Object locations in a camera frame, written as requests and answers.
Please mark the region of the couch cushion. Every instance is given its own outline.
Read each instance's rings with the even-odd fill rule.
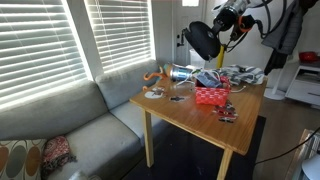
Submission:
[[[156,61],[151,60],[140,63],[120,72],[106,73],[96,78],[103,97],[109,109],[112,109],[134,96],[142,90],[143,86],[150,86],[155,83],[156,78],[149,81],[143,79],[146,72],[158,72],[159,66]]]
[[[141,109],[130,103],[126,102],[122,105],[110,110],[110,112],[128,126],[140,138],[141,145],[144,146],[144,132],[142,125],[142,111]],[[161,120],[157,116],[151,115],[152,133],[156,143],[161,136],[165,135],[166,130],[170,130],[171,126],[168,122]]]
[[[0,141],[0,179],[40,180],[45,139]]]
[[[112,114],[107,113],[66,135],[77,162],[55,171],[50,179],[68,179],[76,171],[102,179],[112,178],[139,152],[139,138]]]
[[[50,139],[108,111],[91,81],[0,111],[0,140]]]

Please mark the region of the tabletop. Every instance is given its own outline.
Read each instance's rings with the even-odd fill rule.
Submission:
[[[246,86],[243,91],[228,95],[228,99],[239,115],[234,123],[219,121],[217,114],[212,112],[213,105],[196,104],[193,84],[183,83],[176,86],[177,83],[171,82],[169,78],[158,81],[146,90],[151,91],[154,87],[164,87],[165,97],[149,99],[145,97],[146,91],[142,91],[130,101],[147,112],[218,147],[228,148],[245,155],[250,146],[266,83],[265,79],[261,85],[242,83],[241,86],[232,88],[236,90],[242,88],[243,85]],[[170,101],[169,98],[173,96],[182,96],[186,100]]]

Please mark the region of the patterned pillow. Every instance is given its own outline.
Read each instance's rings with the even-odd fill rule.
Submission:
[[[40,180],[45,139],[0,141],[0,179]]]
[[[64,136],[58,136],[49,140],[43,153],[42,179],[47,179],[53,171],[61,169],[67,162],[75,161],[76,156],[71,154],[69,143]]]

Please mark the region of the table leg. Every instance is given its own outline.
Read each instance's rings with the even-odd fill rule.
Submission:
[[[224,150],[217,179],[222,180],[222,179],[226,178],[226,174],[228,171],[228,167],[229,167],[229,163],[230,163],[230,160],[232,157],[232,153],[233,153],[233,151],[228,148],[226,148]]]
[[[142,110],[142,121],[144,128],[144,144],[146,148],[146,159],[147,166],[153,165],[153,137],[152,137],[152,126],[151,126],[151,114],[144,109]]]

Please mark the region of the rug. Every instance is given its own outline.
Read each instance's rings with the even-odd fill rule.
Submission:
[[[266,118],[259,116],[245,156],[234,153],[226,179],[252,179]],[[223,150],[188,132],[174,128],[154,149],[155,164],[148,168],[142,159],[123,180],[216,179]]]

